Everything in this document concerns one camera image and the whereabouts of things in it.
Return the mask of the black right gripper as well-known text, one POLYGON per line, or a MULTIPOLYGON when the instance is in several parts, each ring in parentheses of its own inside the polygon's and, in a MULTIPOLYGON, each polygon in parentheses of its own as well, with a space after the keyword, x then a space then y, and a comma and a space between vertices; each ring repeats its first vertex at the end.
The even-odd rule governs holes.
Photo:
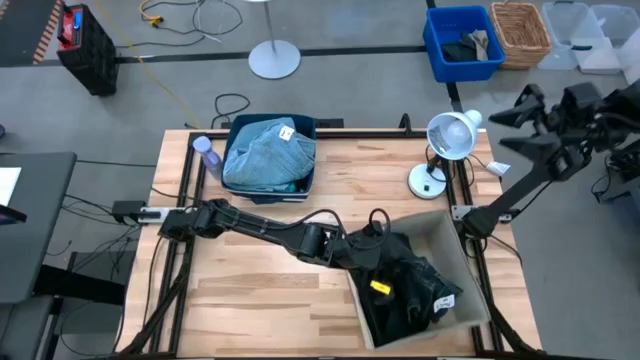
MULTIPOLYGON (((541 121, 541 135, 503 138, 499 144, 527 158, 529 181, 564 181, 582 167, 579 150, 569 145, 603 148, 604 131, 595 120, 602 95, 591 82, 566 87, 561 101, 552 105, 541 121)), ((545 111, 544 93, 537 84, 527 84, 512 108, 494 113, 489 121, 521 128, 545 111)))

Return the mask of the dark denim jeans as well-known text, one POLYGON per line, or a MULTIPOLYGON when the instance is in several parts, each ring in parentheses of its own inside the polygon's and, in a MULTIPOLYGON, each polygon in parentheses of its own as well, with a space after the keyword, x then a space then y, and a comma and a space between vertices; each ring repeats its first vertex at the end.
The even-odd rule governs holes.
POLYGON ((436 309, 436 301, 456 297, 463 290, 443 277, 425 257, 415 255, 405 234, 392 233, 388 245, 383 279, 390 282, 394 299, 388 305, 385 334, 424 331, 447 313, 447 308, 436 309))

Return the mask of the light blue jeans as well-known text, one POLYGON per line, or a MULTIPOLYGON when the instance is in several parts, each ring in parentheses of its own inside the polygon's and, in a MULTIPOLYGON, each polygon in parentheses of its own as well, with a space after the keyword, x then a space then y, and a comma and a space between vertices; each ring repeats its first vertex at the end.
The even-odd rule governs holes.
POLYGON ((315 165, 316 141, 296 130, 290 141, 278 137, 282 125, 296 130, 291 117, 244 125, 225 156, 224 183, 230 189, 286 192, 315 165))

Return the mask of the dark clothes in bin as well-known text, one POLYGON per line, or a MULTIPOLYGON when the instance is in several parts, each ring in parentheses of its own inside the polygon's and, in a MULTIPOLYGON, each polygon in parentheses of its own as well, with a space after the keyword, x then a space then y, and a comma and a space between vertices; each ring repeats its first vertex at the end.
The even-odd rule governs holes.
POLYGON ((471 33, 462 33, 457 42, 443 44, 441 51, 447 62, 472 62, 486 59, 482 43, 478 42, 471 33))

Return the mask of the white desk lamp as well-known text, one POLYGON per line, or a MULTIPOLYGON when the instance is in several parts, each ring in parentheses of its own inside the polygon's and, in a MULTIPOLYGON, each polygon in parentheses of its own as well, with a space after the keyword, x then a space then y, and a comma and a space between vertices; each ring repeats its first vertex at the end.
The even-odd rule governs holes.
POLYGON ((407 177, 416 197, 432 200, 446 190, 450 176, 445 174, 445 162, 464 160, 471 154, 482 121, 477 110, 441 113, 429 121, 426 137, 434 156, 413 167, 407 177))

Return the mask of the clear plastic container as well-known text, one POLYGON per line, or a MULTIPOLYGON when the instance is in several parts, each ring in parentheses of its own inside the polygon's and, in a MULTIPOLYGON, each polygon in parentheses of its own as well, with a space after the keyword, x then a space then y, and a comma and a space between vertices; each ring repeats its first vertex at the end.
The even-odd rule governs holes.
POLYGON ((546 26, 551 50, 537 67, 543 70, 571 70, 578 66, 577 54, 593 49, 592 40, 578 36, 578 30, 587 18, 589 7, 571 0, 558 0, 542 4, 541 14, 546 26))
POLYGON ((576 55, 587 74, 622 73, 629 85, 640 80, 640 15, 631 7, 598 4, 590 7, 603 34, 587 55, 576 55))

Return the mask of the blue plastic bin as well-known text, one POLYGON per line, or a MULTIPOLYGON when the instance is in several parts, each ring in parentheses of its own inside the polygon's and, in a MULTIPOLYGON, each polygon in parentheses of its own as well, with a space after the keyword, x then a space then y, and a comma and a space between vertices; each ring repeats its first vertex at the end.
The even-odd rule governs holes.
POLYGON ((434 77, 440 83, 488 80, 506 59, 489 15, 479 5, 429 8, 423 40, 434 77), (476 30, 486 32, 487 60, 477 60, 476 55, 465 61, 445 58, 444 45, 459 44, 462 35, 476 30))

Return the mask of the wicker basket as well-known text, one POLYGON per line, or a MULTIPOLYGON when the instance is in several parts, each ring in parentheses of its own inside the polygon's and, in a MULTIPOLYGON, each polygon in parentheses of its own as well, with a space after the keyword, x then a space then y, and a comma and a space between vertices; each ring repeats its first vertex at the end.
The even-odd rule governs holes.
POLYGON ((511 0, 493 2, 489 15, 505 54, 501 68, 526 70, 550 53, 551 39, 534 4, 511 0))

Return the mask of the beige fabric box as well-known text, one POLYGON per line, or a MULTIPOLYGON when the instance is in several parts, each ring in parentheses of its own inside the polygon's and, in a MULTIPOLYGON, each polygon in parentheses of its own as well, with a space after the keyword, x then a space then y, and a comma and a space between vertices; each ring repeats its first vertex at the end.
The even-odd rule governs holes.
POLYGON ((486 300, 467 263, 457 231, 447 212, 432 211, 398 218, 390 223, 390 230, 392 233, 405 234, 409 238, 414 254, 425 257, 443 277, 456 284, 463 292, 455 297, 455 306, 447 309, 447 313, 438 323, 432 323, 424 331, 386 345, 375 346, 370 331, 365 328, 363 310, 355 303, 358 296, 355 294, 354 282, 348 275, 366 349, 404 351, 408 346, 420 341, 458 330, 467 330, 489 321, 490 314, 486 300))

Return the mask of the beige cloth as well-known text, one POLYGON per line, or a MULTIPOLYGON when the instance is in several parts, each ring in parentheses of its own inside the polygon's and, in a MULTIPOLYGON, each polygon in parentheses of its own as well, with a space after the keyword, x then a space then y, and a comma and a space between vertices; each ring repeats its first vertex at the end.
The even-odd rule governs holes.
POLYGON ((474 30, 468 35, 469 39, 474 43, 476 51, 476 59, 478 61, 486 61, 488 59, 489 37, 486 30, 474 30))

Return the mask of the navy striped fabric bin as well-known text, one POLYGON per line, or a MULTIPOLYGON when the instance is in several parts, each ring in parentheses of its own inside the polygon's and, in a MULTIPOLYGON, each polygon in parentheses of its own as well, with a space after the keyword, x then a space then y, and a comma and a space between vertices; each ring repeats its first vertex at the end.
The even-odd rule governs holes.
MULTIPOLYGON (((303 115, 295 115, 295 114, 249 114, 249 115, 240 115, 235 121, 232 123, 229 135, 226 142, 226 147, 224 151, 224 160, 223 160, 223 168, 225 164, 225 156, 227 155, 231 143, 235 140, 240 128, 244 125, 260 122, 270 119, 276 119, 281 117, 291 117, 296 125, 296 130, 301 134, 308 136, 316 141, 316 120, 303 115)), ((239 197, 248 198, 256 204, 268 204, 268 203, 277 203, 277 202, 303 202, 305 201, 310 193, 313 177, 314 177, 315 165, 311 172, 302 180, 296 182, 297 192, 287 193, 287 192, 254 192, 254 191, 242 191, 237 189, 230 189, 223 180, 223 170, 222 170, 222 179, 221 183, 225 190, 230 192, 231 194, 239 197)))

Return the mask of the purple spray bottle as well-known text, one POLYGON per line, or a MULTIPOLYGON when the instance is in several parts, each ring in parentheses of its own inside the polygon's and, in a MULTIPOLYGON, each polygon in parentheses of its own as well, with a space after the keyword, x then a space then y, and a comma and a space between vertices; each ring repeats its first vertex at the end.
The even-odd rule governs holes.
POLYGON ((192 147, 201 156, 201 160, 209 173, 216 180, 222 177, 222 159, 214 151, 212 142, 206 136, 199 136, 192 142, 192 147))

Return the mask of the grey round-base floor stand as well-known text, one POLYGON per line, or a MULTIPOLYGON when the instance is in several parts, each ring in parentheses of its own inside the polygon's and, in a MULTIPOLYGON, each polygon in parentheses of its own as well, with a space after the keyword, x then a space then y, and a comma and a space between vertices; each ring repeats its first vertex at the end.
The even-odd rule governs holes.
POLYGON ((250 70, 258 77, 277 80, 292 75, 300 66, 300 50, 290 42, 275 37, 269 2, 271 0, 246 0, 263 5, 269 38, 256 45, 248 57, 250 70))

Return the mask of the white power strip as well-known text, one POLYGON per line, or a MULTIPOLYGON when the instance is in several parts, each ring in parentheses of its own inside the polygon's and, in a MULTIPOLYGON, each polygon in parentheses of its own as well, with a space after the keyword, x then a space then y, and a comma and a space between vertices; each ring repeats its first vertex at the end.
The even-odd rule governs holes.
POLYGON ((170 207, 142 207, 137 213, 140 224, 162 224, 171 211, 170 207))

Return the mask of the black power adapter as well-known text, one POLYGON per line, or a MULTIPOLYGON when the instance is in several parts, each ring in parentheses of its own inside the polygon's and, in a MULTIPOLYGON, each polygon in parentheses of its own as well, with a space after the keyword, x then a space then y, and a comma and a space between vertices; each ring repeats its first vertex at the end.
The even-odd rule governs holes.
POLYGON ((138 222, 141 209, 145 206, 146 202, 142 200, 115 201, 112 206, 111 216, 120 224, 125 224, 127 218, 138 222))

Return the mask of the grey desk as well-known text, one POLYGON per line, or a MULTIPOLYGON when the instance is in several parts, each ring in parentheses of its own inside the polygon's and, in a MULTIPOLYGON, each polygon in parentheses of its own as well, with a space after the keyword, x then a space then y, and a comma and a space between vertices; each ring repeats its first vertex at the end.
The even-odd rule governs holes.
POLYGON ((76 160, 73 152, 0 156, 0 168, 21 170, 9 207, 26 215, 0 225, 0 304, 32 296, 76 160))

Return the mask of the black red equipment case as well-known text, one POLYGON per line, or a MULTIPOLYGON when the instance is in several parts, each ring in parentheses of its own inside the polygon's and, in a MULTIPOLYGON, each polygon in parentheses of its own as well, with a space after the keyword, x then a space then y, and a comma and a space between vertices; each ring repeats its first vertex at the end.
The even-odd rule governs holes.
POLYGON ((62 3, 56 35, 61 64, 91 95, 116 93, 116 47, 87 5, 62 3))

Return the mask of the white paper sheet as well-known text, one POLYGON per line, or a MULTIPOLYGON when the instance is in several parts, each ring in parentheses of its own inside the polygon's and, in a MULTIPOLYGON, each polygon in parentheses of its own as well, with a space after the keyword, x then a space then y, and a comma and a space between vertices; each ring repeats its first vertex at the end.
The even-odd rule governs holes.
POLYGON ((7 207, 21 174, 20 167, 0 167, 0 205, 7 207))

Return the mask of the dark mat striped edge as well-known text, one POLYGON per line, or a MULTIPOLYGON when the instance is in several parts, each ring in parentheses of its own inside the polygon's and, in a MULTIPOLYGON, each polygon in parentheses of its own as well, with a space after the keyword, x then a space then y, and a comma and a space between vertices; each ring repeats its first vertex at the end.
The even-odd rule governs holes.
POLYGON ((56 0, 0 0, 0 67, 30 65, 56 0))

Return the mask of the black aluminium table frame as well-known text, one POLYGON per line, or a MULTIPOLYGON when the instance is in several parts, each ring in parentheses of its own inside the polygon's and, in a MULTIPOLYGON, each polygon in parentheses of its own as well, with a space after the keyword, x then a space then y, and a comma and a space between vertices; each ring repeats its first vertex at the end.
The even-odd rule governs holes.
MULTIPOLYGON (((456 165, 449 192, 435 200, 416 198, 406 178, 423 162, 426 145, 422 130, 405 136, 401 129, 322 129, 304 202, 256 205, 232 197, 231 203, 287 222, 319 210, 314 220, 342 221, 354 231, 382 212, 396 219, 452 204, 486 205, 501 194, 500 181, 486 169, 493 157, 489 138, 480 132, 473 159, 456 165)), ((186 287, 145 345, 150 358, 370 355, 344 272, 300 262, 276 245, 237 233, 187 247, 161 239, 154 225, 140 234, 118 349, 141 331, 181 266, 189 269, 186 287)))

